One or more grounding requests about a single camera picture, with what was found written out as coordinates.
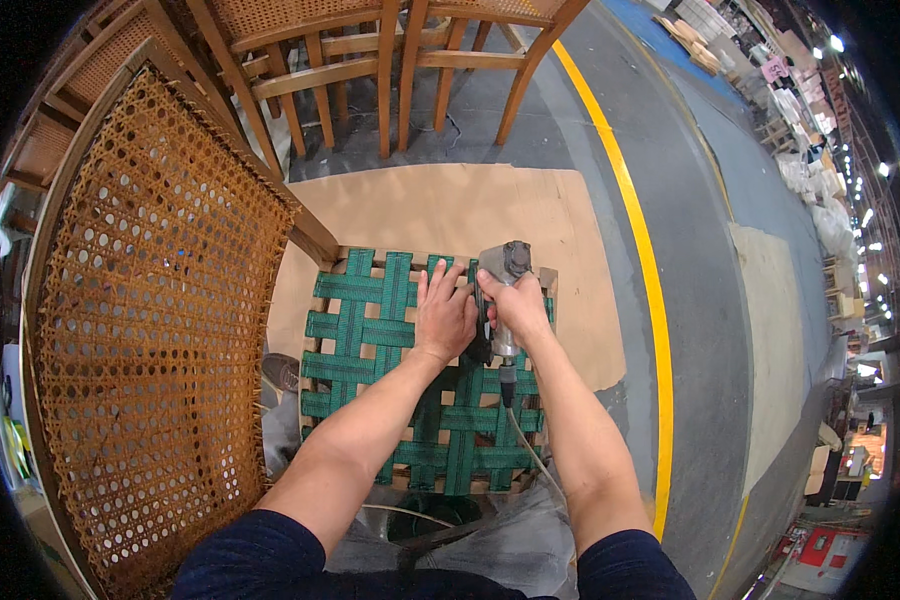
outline red sign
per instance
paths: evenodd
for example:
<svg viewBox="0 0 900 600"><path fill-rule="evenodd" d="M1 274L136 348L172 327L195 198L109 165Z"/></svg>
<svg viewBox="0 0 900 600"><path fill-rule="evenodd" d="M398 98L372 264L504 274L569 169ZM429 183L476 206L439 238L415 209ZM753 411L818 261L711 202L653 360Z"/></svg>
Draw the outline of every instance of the red sign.
<svg viewBox="0 0 900 600"><path fill-rule="evenodd" d="M830 93L830 100L833 102L833 114L837 117L840 141L850 144L853 140L851 105L847 102L847 96L844 94L844 82L840 79L843 67L833 58L828 59L826 64L827 66L822 71L823 81L826 84L826 90Z"/></svg>

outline gray concrete floor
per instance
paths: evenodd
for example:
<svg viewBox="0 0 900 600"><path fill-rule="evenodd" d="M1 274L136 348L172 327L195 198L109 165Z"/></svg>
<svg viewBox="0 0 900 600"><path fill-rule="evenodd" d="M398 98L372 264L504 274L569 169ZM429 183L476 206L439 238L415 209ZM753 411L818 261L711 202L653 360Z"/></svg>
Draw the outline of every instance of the gray concrete floor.
<svg viewBox="0 0 900 600"><path fill-rule="evenodd" d="M475 29L471 24L463 48ZM730 211L700 132L717 156L737 221L797 246L792 252L804 317L813 322L804 340L811 374L826 354L828 336L817 322L818 312L824 310L823 288L817 296L814 287L814 278L820 277L819 248L812 224L807 227L808 216L804 219L791 208L780 217L774 212L774 206L798 200L783 186L766 151L749 136L747 115L734 113L726 102L708 99L706 90L695 83L682 84L679 73L661 77L659 66L599 3L591 3L561 41L613 128L655 251L673 376L672 487L663 546L696 595L706 598L731 546L741 506L753 366L746 300L728 231ZM492 31L485 50L509 51L498 30ZM287 157L288 179L428 162L504 162L583 174L605 252L605 257L594 259L609 264L627 366L624 380L598 392L598 397L624 433L641 488L652 494L657 483L658 398L647 293L611 163L578 93L557 57L549 53L501 148L493 145L493 138L512 75L457 70L448 110L452 121L447 120L442 132L432 130L429 109L436 75L434 69L417 70L414 132L407 152L395 152L388 160L377 156L373 83L351 81L348 104L353 116L348 130L339 130L336 148L326 149L320 128L306 127L307 155ZM306 97L297 97L301 121L316 121ZM393 102L391 139L396 142L396 88ZM696 122L688 119L688 107ZM816 405L805 404L805 414L814 410ZM807 427L801 421L792 435L803 440L809 435ZM794 444L796 458L790 461L794 465L804 453L809 456L804 446ZM780 502L791 501L795 467L788 462L780 466L782 475L774 475L776 466L758 484L761 496L766 489L772 506L764 509L751 499L748 519L759 520L761 514L778 510ZM789 485L786 493L781 485ZM748 547L759 546L764 534L751 534ZM749 560L733 557L740 570ZM722 584L720 596L731 588Z"/></svg>

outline interwoven green straps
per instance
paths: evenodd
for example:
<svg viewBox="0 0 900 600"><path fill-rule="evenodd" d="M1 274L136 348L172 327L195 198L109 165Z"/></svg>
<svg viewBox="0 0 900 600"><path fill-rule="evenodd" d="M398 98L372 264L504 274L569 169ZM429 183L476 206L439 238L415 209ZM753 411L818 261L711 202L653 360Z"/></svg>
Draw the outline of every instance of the interwoven green straps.
<svg viewBox="0 0 900 600"><path fill-rule="evenodd" d="M359 384L372 384L400 363L401 349L414 345L414 324L407 322L407 308L417 305L417 284L410 281L411 260L408 252L387 252L384 276L372 276L374 250L351 248L345 273L320 272L313 295L340 300L339 313L310 311L306 336L334 340L333 354L305 351L300 376L311 378L314 390L300 393L301 413L316 420L357 396ZM431 254L427 272L432 276L437 261L452 256ZM474 269L469 270L472 281ZM544 300L553 320L553 301ZM367 304L380 306L379 318L367 318ZM361 358L361 345L376 347L375 357ZM523 400L538 393L534 374L526 370L526 355L517 358L517 402L513 412L524 432L540 432L543 411L522 408ZM315 391L317 382L329 391ZM443 392L453 393L453 405L442 404ZM533 458L517 443L516 431L502 404L481 407L484 394L499 395L496 368L475 363L468 356L458 359L458 366L447 366L420 396L420 402L409 426L412 441L400 441L390 459L377 475L377 483L393 482L394 464L409 466L409 487L432 492L438 478L445 479L444 494L461 496L470 493L475 475L488 476L492 492L511 488L514 469L529 469ZM450 434L449 443L440 443L440 431ZM309 428L304 428L304 435Z"/></svg>

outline chair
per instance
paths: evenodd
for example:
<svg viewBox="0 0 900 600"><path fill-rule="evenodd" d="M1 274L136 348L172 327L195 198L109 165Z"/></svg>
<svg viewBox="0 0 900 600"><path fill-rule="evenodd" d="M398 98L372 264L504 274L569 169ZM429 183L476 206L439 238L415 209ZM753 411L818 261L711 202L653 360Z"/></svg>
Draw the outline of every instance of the chair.
<svg viewBox="0 0 900 600"><path fill-rule="evenodd" d="M333 235L150 38L72 138L24 274L22 374L48 508L99 598L165 597L268 485L260 362L288 241Z"/></svg>
<svg viewBox="0 0 900 600"><path fill-rule="evenodd" d="M356 398L361 385L370 385L394 369L403 349L414 346L415 284L422 271L432 276L441 258L448 266L455 260L438 254L341 247L333 267L317 274L300 360L304 438ZM465 264L469 265L467 280L473 282L477 260ZM552 322L557 272L546 268L539 272ZM376 482L446 496L520 492L534 460L517 436L528 436L531 445L543 446L544 415L537 379L526 369L526 361L521 352L516 359L513 402L520 432L511 426L500 402L496 366L484 366L463 354L423 392L406 435Z"/></svg>
<svg viewBox="0 0 900 600"><path fill-rule="evenodd" d="M148 38L156 38L170 57L192 75L210 105L235 133L241 131L236 113L223 93L223 82L187 40L180 18L165 0L136 0L120 5L106 27L93 38L50 85L47 102L76 121L100 97L113 73Z"/></svg>
<svg viewBox="0 0 900 600"><path fill-rule="evenodd" d="M356 77L375 76L381 82L377 89L380 155L390 155L391 94L388 82L391 80L399 0L210 0L209 6L205 0L187 2L226 80L237 93L274 173L281 173L280 161L259 101L280 99L293 147L303 156L306 149L294 92L313 90L323 142L331 148L335 139L326 87L338 84L336 108L340 118L346 119L347 97L342 83ZM377 31L340 35L341 28L377 20L380 22ZM321 31L328 30L335 31L336 37L321 38ZM280 42L298 38L306 44L310 68L291 73ZM253 59L244 63L243 57L249 52L253 53ZM362 55L343 59L344 55L353 53ZM253 76L265 74L272 77L263 77L251 86Z"/></svg>
<svg viewBox="0 0 900 600"><path fill-rule="evenodd" d="M1 165L4 182L46 193L84 115L120 65L149 37L156 37L175 61L186 66L214 110L230 117L224 121L226 126L241 131L232 105L221 93L222 84L207 74L204 63L180 34L177 19L161 0L127 0L96 10L80 21L27 106L25 113L31 115ZM91 31L95 23L96 37L84 44L81 27Z"/></svg>
<svg viewBox="0 0 900 600"><path fill-rule="evenodd" d="M589 0L412 0L407 18L403 66L400 74L400 108L397 127L397 148L407 150L410 133L410 105L413 94L414 71L417 67L438 67L439 79L433 106L433 128L444 128L444 116L450 100L453 70L463 68L514 69L516 76L506 98L503 119L497 130L496 143L503 145L514 125L517 109L540 61L568 25L588 5ZM450 33L440 50L424 50L421 41L427 18L451 18ZM473 48L460 49L464 31L470 19L480 21ZM481 52L492 24L503 30L512 54ZM541 28L528 48L513 29L513 25Z"/></svg>

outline cardboard sheet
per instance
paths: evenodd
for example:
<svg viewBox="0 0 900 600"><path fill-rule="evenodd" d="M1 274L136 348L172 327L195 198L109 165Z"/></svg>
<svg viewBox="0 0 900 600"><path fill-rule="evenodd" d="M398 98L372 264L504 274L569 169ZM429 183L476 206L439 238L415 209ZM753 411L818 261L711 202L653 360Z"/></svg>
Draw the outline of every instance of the cardboard sheet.
<svg viewBox="0 0 900 600"><path fill-rule="evenodd" d="M292 183L341 246L476 257L520 239L534 270L558 271L556 335L594 391L624 376L611 273L577 171L504 164L426 164ZM272 353L300 357L317 266L290 245L267 322Z"/></svg>
<svg viewBox="0 0 900 600"><path fill-rule="evenodd" d="M743 496L787 443L804 406L804 323L787 242L730 224L753 340L753 414Z"/></svg>

